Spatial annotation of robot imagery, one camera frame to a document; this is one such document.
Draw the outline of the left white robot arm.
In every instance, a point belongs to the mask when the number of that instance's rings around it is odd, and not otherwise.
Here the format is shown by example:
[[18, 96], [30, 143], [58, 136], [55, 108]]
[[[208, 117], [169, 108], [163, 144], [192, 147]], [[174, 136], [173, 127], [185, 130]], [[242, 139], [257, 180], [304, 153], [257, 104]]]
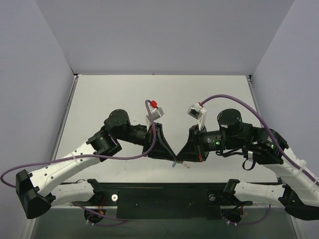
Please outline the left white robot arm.
[[163, 116], [161, 108], [151, 108], [147, 125], [132, 125], [125, 110], [110, 113], [101, 129], [61, 162], [41, 169], [16, 174], [15, 189], [28, 219], [37, 218], [51, 207], [74, 201], [97, 205], [104, 191], [95, 179], [64, 184], [80, 171], [114, 156], [122, 147], [120, 141], [140, 145], [142, 155], [152, 159], [175, 161], [176, 155], [164, 138], [162, 124], [152, 123]]

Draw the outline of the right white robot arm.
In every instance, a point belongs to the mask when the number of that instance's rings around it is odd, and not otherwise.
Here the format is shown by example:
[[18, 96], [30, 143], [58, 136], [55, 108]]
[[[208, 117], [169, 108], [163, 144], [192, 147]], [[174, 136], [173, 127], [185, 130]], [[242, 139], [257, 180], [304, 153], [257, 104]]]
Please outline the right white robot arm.
[[285, 156], [293, 155], [287, 142], [274, 130], [254, 127], [244, 123], [236, 109], [226, 109], [217, 116], [219, 130], [207, 131], [194, 125], [189, 129], [185, 146], [177, 159], [189, 162], [204, 162], [211, 151], [224, 158], [241, 155], [252, 163], [273, 171], [281, 180], [280, 185], [246, 183], [230, 179], [221, 195], [211, 195], [218, 202], [234, 205], [235, 208], [253, 203], [281, 207], [289, 215], [314, 221], [319, 218], [319, 187], [303, 172], [306, 163]]

